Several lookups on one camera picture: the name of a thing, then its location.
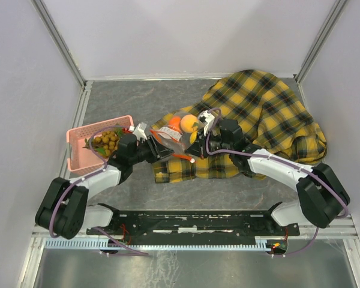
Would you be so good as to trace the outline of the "clear zip top bag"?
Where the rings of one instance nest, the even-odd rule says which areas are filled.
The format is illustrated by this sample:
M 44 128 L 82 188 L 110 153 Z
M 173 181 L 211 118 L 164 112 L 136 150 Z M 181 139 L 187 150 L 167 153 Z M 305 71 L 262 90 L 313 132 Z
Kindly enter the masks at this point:
M 150 129 L 151 134 L 164 146 L 174 150 L 173 157 L 188 160 L 190 163 L 194 163 L 195 159 L 186 153 L 186 150 L 191 146 L 189 143 L 189 137 L 191 133 L 185 133 L 181 130 L 179 133 L 168 127 L 168 122 L 174 116 L 184 117 L 185 115 L 192 115 L 185 111 L 178 111 L 174 115 L 170 116 L 168 120 L 164 121 L 164 124 L 160 128 Z M 199 121 L 199 128 L 197 130 L 203 130 L 202 123 Z

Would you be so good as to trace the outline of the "orange-yellow fake peach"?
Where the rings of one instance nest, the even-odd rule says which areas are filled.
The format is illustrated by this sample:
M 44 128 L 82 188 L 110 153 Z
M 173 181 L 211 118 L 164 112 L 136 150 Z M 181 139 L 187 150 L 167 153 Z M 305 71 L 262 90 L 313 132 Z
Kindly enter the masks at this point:
M 180 121 L 181 130 L 185 133 L 193 133 L 199 128 L 199 121 L 194 115 L 185 115 Z

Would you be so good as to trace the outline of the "brown fake longan bunch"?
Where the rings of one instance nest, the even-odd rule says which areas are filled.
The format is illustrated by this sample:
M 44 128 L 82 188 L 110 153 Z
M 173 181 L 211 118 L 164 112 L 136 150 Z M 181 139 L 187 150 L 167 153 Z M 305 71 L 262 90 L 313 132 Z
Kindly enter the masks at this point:
M 109 158 L 111 154 L 117 150 L 116 146 L 123 135 L 124 130 L 121 128 L 106 130 L 97 136 L 85 139 L 83 148 L 90 149 L 90 145 L 92 145 L 92 148 L 96 153 L 103 158 Z

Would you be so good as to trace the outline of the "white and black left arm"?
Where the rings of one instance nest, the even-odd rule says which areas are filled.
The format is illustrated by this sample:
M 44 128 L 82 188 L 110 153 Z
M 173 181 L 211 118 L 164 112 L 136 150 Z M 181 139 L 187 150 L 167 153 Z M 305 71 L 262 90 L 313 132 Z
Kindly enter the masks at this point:
M 104 165 L 81 177 L 55 178 L 49 185 L 35 215 L 36 225 L 47 229 L 53 238 L 74 238 L 82 229 L 102 228 L 116 233 L 121 220 L 116 209 L 106 204 L 89 206 L 88 200 L 100 192 L 123 183 L 141 162 L 155 163 L 173 154 L 153 136 L 138 144 L 133 134 L 122 136 L 118 148 Z

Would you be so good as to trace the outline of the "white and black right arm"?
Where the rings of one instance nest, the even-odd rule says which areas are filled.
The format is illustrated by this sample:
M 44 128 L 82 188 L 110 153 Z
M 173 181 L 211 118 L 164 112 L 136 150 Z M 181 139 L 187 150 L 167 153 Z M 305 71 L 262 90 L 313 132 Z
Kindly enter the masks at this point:
M 297 193 L 297 200 L 276 204 L 264 218 L 263 227 L 269 234 L 306 221 L 324 229 L 334 219 L 348 215 L 350 197 L 327 164 L 299 164 L 272 154 L 251 143 L 236 120 L 216 121 L 209 115 L 203 116 L 201 123 L 203 130 L 194 143 L 197 148 L 189 149 L 194 155 L 226 154 L 240 172 L 267 176 Z

